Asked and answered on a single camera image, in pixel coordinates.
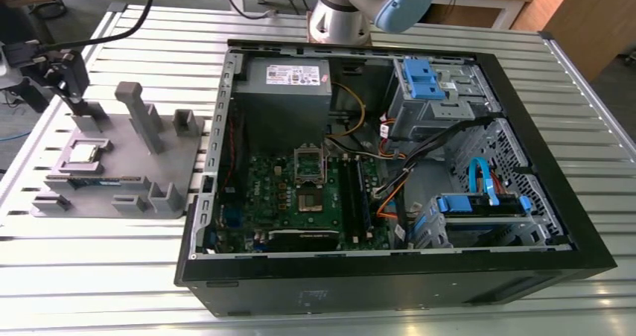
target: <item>aluminum table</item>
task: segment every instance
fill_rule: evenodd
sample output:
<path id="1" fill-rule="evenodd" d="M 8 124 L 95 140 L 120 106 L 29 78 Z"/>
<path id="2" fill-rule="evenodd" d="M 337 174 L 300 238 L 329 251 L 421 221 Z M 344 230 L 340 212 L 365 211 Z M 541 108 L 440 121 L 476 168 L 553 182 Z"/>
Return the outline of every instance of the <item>aluminum table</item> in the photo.
<path id="1" fill-rule="evenodd" d="M 140 12 L 140 6 L 129 6 L 123 13 L 107 13 L 95 37 L 127 30 Z M 92 80 L 85 98 L 100 101 L 108 112 L 124 112 L 115 87 L 121 80 L 137 81 L 144 100 L 160 113 L 192 109 L 209 118 L 227 39 L 301 42 L 305 29 L 299 16 L 253 22 L 227 11 L 156 7 L 131 38 L 85 49 Z M 217 319 L 188 290 L 173 286 L 183 218 L 77 220 L 29 215 L 43 177 L 73 128 L 68 108 L 56 99 L 0 183 L 0 333 L 633 334 L 636 148 L 559 46 L 535 33 L 433 25 L 400 35 L 373 31 L 372 40 L 376 45 L 497 55 L 619 267 L 508 305 Z M 201 149 L 205 146 L 204 136 Z M 195 169 L 193 188 L 200 178 Z"/>

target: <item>floor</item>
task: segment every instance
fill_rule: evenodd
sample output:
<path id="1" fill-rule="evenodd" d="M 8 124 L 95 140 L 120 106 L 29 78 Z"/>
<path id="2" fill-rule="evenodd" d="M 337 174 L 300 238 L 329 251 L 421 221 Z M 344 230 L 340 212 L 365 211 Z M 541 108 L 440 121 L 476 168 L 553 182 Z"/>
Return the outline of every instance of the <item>floor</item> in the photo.
<path id="1" fill-rule="evenodd" d="M 147 0 L 64 0 L 68 13 L 61 18 L 49 21 L 49 30 L 56 40 L 61 42 L 89 37 L 108 5 L 113 1 L 144 4 Z M 268 9 L 268 6 L 257 4 L 257 1 L 245 0 L 247 11 L 264 12 Z M 265 1 L 281 13 L 293 13 L 287 0 Z M 295 0 L 295 3 L 299 7 L 301 6 L 300 0 Z M 308 0 L 308 3 L 313 7 L 315 0 Z M 155 0 L 155 5 L 213 10 L 229 9 L 227 0 Z M 633 119 L 636 116 L 636 66 L 627 67 L 623 65 L 623 61 L 616 59 L 592 82 L 592 87 L 632 139 L 636 139 L 636 119 Z M 4 103 L 4 97 L 0 96 L 0 98 L 0 102 Z M 0 139 L 29 131 L 37 122 L 37 117 L 39 114 L 24 105 L 12 109 L 5 104 L 0 104 Z M 9 167 L 23 142 L 24 139 L 0 142 L 0 170 Z"/>

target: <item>blue cable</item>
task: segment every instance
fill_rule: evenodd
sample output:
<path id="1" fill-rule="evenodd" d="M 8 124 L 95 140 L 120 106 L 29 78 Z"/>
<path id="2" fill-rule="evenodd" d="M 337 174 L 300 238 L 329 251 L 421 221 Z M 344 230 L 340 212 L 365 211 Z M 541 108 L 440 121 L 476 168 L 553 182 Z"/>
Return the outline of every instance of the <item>blue cable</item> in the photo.
<path id="1" fill-rule="evenodd" d="M 17 136 L 11 136 L 11 137 L 3 137 L 0 139 L 0 142 L 4 142 L 4 141 L 11 141 L 11 140 L 15 140 L 15 139 L 20 139 L 21 137 L 27 136 L 31 134 L 31 131 L 28 133 L 23 133 L 21 135 L 17 135 Z"/>
<path id="2" fill-rule="evenodd" d="M 477 166 L 481 169 L 481 179 L 484 180 L 484 192 L 489 197 L 491 206 L 499 206 L 499 198 L 495 192 L 493 179 L 489 176 L 488 162 L 483 157 L 473 157 L 468 166 L 468 191 L 477 193 Z"/>

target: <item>gray robot arm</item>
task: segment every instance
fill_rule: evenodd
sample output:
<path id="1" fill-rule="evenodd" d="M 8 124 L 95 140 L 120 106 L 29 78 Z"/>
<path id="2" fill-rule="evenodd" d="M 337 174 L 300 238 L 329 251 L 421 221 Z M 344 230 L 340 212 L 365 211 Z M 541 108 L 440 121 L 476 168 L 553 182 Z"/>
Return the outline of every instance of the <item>gray robot arm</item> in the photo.
<path id="1" fill-rule="evenodd" d="M 320 43 L 363 45 L 369 20 L 385 32 L 405 31 L 420 20 L 432 0 L 319 0 L 309 33 Z"/>

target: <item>computer case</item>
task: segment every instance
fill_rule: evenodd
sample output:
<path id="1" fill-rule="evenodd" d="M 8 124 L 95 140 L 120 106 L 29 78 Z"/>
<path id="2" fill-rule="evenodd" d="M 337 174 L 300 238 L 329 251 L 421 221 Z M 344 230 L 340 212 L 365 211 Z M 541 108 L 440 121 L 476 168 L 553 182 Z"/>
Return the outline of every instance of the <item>computer case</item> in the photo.
<path id="1" fill-rule="evenodd" d="M 175 277 L 216 316 L 503 304 L 616 266 L 492 54 L 228 46 Z M 289 69 L 284 83 L 249 86 L 253 72 L 275 77 L 269 66 Z M 300 83 L 295 71 L 317 82 Z M 253 105 L 268 89 L 275 104 L 291 97 L 300 106 L 269 105 L 271 122 Z M 353 138 L 345 132 L 363 116 L 351 93 L 365 109 Z M 304 98 L 317 105 L 303 108 Z M 319 109 L 325 101 L 329 109 Z M 268 124 L 293 138 L 265 139 Z M 305 144 L 299 133 L 311 136 Z M 404 194 L 376 213 L 383 184 L 439 136 Z M 260 149 L 276 141 L 293 146 Z M 377 144 L 389 157 L 371 156 Z M 315 155 L 301 161 L 303 153 Z M 471 185 L 473 161 L 485 163 L 495 189 L 485 171 L 479 189 Z"/>

